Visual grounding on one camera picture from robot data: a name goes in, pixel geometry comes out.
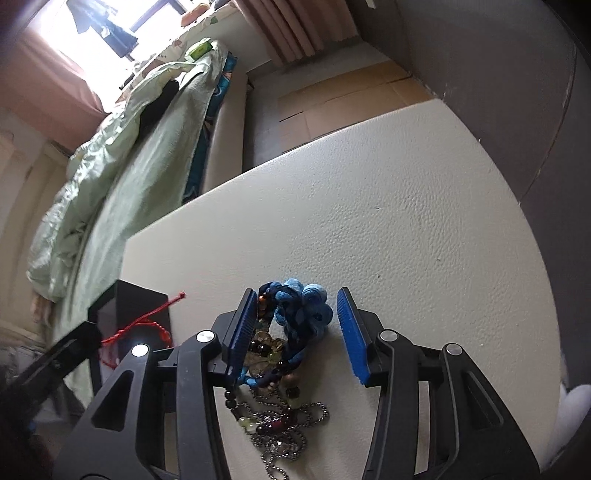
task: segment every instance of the cardboard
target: cardboard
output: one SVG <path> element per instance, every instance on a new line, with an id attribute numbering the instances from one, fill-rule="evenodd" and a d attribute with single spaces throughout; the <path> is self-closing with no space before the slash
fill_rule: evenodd
<path id="1" fill-rule="evenodd" d="M 282 150 L 429 99 L 428 91 L 393 61 L 323 80 L 278 99 Z"/>

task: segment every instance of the bed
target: bed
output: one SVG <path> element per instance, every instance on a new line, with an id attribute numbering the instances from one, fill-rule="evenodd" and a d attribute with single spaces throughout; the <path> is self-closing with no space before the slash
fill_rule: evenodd
<path id="1" fill-rule="evenodd" d="M 196 64 L 156 67 L 70 159 L 27 272 L 34 290 L 56 303 L 53 342 L 86 320 L 118 278 L 128 238 L 242 172 L 246 74 L 223 44 L 212 44 Z M 178 93 L 137 141 L 142 112 L 176 78 Z M 92 399 L 87 365 L 66 384 L 83 404 Z"/>

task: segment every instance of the green blanket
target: green blanket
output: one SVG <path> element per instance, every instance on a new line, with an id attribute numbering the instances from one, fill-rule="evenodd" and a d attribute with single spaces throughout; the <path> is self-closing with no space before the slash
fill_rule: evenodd
<path id="1" fill-rule="evenodd" d="M 35 291 L 58 303 L 53 341 L 86 320 L 88 307 L 118 278 L 127 239 L 181 206 L 205 112 L 228 55 L 223 45 L 213 45 L 196 64 L 173 62 L 153 70 L 72 156 L 71 178 L 38 227 L 27 272 Z M 160 122 L 134 145 L 140 113 L 167 81 L 185 72 Z M 82 403 L 92 399 L 87 366 L 66 384 Z"/>

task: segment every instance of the hanging clothes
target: hanging clothes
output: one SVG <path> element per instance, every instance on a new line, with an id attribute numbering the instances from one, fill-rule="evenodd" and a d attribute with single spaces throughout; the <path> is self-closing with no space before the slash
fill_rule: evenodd
<path id="1" fill-rule="evenodd" d="M 119 57 L 131 54 L 138 45 L 136 36 L 109 18 L 117 13 L 110 5 L 101 0 L 67 0 L 66 5 L 79 34 L 92 28 Z"/>

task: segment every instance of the gray floor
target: gray floor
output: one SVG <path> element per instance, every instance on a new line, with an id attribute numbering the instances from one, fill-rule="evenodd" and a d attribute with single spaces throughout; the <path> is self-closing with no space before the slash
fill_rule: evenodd
<path id="1" fill-rule="evenodd" d="M 367 43 L 342 47 L 252 81 L 246 99 L 244 170 L 281 155 L 277 99 L 295 90 L 389 58 Z"/>

